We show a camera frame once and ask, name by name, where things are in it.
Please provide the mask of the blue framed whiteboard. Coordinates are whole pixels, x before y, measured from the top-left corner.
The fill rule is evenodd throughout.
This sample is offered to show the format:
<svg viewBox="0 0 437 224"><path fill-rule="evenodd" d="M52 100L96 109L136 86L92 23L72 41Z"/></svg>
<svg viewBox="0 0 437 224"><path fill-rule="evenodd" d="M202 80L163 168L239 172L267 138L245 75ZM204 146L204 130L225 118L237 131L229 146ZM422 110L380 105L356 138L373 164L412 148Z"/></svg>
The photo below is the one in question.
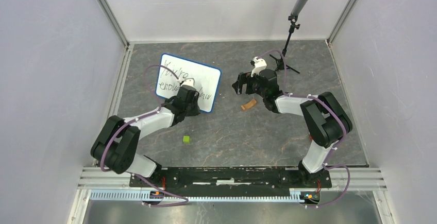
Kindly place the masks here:
<svg viewBox="0 0 437 224"><path fill-rule="evenodd" d="M191 83L199 92L198 105L201 111L213 110L222 71L193 60L171 54L162 54L155 93L163 98L175 96L182 83Z"/></svg>

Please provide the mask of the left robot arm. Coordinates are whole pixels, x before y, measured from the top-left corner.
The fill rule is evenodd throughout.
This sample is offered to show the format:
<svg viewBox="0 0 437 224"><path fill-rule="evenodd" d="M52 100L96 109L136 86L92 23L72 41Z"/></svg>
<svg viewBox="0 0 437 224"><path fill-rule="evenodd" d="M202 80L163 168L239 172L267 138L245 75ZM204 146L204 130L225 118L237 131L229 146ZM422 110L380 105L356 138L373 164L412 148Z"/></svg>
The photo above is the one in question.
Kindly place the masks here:
<svg viewBox="0 0 437 224"><path fill-rule="evenodd" d="M109 117L91 147L91 156L104 171L137 174L148 186L157 186L162 180L159 165L137 153L138 142L158 130L175 126L186 117L199 115L198 98L199 92L194 87L183 85L175 96L153 111L131 118Z"/></svg>

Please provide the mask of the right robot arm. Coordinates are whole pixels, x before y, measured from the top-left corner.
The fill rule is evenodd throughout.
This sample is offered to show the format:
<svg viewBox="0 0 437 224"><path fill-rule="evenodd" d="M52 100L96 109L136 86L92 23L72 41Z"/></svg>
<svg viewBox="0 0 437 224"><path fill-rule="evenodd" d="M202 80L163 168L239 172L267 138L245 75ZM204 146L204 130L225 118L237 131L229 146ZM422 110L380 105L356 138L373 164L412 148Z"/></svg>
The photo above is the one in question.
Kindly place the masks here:
<svg viewBox="0 0 437 224"><path fill-rule="evenodd" d="M298 96L282 91L273 70L258 74L239 73L232 84L237 94L259 95L265 107L277 114L302 116L311 136L307 154L298 165L298 182L311 187L326 168L327 158L337 143L352 130L352 122L331 92Z"/></svg>

